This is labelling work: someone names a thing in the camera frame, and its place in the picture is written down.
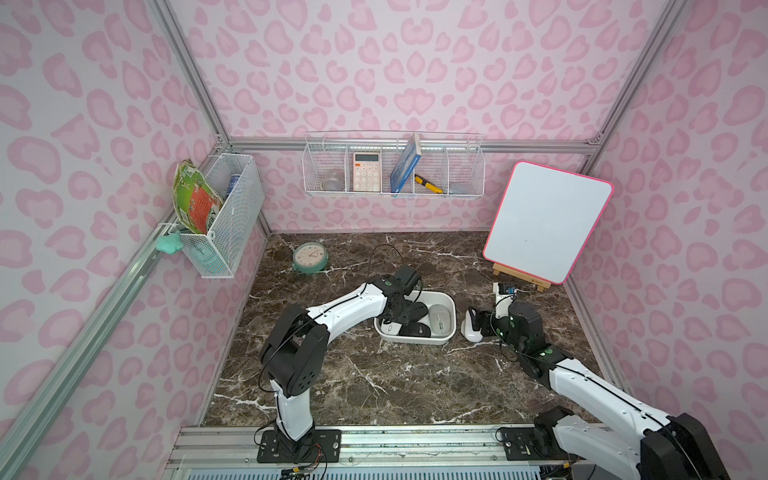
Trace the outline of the black mouse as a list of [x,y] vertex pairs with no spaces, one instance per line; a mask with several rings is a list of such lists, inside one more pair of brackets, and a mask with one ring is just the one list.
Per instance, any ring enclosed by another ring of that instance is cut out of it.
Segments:
[[401,332],[405,336],[416,338],[430,338],[432,335],[430,326],[421,322],[410,323],[404,326]]

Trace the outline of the white mouse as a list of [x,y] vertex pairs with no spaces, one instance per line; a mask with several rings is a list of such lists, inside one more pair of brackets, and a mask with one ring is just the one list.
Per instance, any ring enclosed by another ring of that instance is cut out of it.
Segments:
[[397,322],[385,322],[381,323],[381,332],[385,335],[398,336],[402,328],[402,324]]
[[490,316],[490,311],[469,306],[461,323],[461,333],[464,338],[472,343],[481,342],[488,336]]

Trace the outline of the white plastic storage box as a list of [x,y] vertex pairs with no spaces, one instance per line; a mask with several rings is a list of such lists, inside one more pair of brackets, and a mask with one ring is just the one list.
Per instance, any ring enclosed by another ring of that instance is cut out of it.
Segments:
[[457,330],[457,319],[455,302],[450,295],[425,290],[414,291],[406,296],[406,299],[423,303],[426,306],[425,314],[417,322],[407,325],[405,334],[401,332],[402,324],[376,318],[374,328],[384,340],[394,343],[442,346],[454,336]]

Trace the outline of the grey mouse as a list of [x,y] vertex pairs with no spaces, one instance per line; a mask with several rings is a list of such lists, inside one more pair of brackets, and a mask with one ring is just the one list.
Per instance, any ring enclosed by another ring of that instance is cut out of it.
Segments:
[[429,322],[433,337],[446,337],[452,331],[451,310],[442,304],[429,307]]

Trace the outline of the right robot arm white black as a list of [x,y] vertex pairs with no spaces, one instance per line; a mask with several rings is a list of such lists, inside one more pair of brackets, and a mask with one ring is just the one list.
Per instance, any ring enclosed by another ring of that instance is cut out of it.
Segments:
[[729,474],[704,425],[674,416],[624,392],[549,342],[542,317],[528,303],[505,299],[507,313],[469,308],[462,333],[470,341],[495,337],[510,348],[531,379],[570,399],[603,422],[593,427],[556,407],[534,423],[544,457],[558,451],[586,459],[620,479],[726,479]]

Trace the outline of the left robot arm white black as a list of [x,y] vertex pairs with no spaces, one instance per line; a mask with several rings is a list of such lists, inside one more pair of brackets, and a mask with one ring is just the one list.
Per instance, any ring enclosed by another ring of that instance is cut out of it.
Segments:
[[297,444],[313,431],[309,390],[321,373],[330,343],[372,318],[409,325],[426,314],[408,296],[422,285],[421,275],[403,266],[391,275],[366,279],[353,291],[325,304],[288,305],[260,353],[262,374],[276,400],[276,429]]

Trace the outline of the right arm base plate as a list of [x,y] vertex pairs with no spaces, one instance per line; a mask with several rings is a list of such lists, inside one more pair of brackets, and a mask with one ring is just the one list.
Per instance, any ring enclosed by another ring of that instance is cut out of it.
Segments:
[[496,441],[502,444],[507,461],[539,461],[560,458],[559,449],[536,427],[500,427]]

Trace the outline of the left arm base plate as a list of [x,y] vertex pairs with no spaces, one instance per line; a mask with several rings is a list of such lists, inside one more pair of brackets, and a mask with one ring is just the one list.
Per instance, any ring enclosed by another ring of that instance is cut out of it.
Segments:
[[338,463],[342,431],[311,429],[299,440],[291,440],[280,430],[265,431],[259,440],[257,462],[261,464],[300,464],[314,462]]

